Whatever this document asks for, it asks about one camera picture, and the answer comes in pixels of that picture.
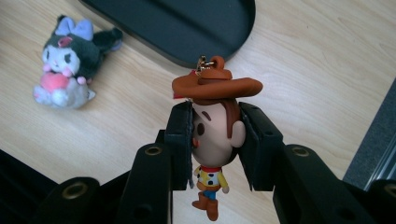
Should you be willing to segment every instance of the light wood grain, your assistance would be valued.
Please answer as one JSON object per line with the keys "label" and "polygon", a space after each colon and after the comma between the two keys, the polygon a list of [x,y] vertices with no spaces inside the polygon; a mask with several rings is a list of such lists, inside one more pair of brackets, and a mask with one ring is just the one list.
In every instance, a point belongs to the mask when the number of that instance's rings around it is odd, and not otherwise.
{"label": "light wood grain", "polygon": [[[226,63],[234,77],[254,77],[260,107],[286,144],[314,149],[342,178],[396,76],[396,2],[256,1],[251,36]],[[33,86],[41,50],[56,18],[112,24],[78,1],[0,2],[0,148],[58,183],[92,176],[101,183],[132,167],[136,151],[165,128],[171,82],[180,67],[125,36],[110,54],[80,110],[38,105]],[[250,192],[240,162],[224,168],[231,186],[219,194],[218,223],[277,223],[271,192]],[[194,209],[198,189],[174,193],[175,223],[208,223]]]}

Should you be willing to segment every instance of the black tray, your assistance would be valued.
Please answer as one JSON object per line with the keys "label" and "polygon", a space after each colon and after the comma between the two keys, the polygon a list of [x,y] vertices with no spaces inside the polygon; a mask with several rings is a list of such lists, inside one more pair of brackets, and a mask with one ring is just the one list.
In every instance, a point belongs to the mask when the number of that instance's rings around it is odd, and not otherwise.
{"label": "black tray", "polygon": [[79,0],[181,66],[199,56],[230,59],[247,40],[254,0]]}

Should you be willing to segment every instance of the brown hair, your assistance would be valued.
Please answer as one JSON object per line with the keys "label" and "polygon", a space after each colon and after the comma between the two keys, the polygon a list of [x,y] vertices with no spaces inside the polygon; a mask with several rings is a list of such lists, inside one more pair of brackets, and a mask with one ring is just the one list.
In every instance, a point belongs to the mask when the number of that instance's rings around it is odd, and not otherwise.
{"label": "brown hair", "polygon": [[225,108],[227,119],[227,137],[233,136],[233,124],[241,119],[241,110],[235,99],[218,99],[218,100],[201,100],[193,99],[195,104],[198,105],[215,105],[222,104]]}

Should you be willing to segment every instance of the pink heart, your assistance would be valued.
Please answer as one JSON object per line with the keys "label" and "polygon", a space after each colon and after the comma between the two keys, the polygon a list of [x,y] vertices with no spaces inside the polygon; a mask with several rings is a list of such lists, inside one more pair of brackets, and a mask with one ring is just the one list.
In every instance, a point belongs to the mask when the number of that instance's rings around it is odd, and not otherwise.
{"label": "pink heart", "polygon": [[46,73],[41,77],[41,86],[49,91],[53,92],[57,89],[66,89],[69,84],[69,79],[62,73]]}

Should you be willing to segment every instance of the plush bow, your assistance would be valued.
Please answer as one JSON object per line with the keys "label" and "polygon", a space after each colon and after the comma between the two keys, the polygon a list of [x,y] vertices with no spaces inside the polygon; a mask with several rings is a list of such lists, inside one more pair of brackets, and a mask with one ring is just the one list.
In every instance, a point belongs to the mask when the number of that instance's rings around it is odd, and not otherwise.
{"label": "plush bow", "polygon": [[77,35],[83,39],[91,41],[93,39],[93,25],[89,20],[82,20],[75,25],[70,17],[65,17],[59,22],[55,30],[56,35]]}

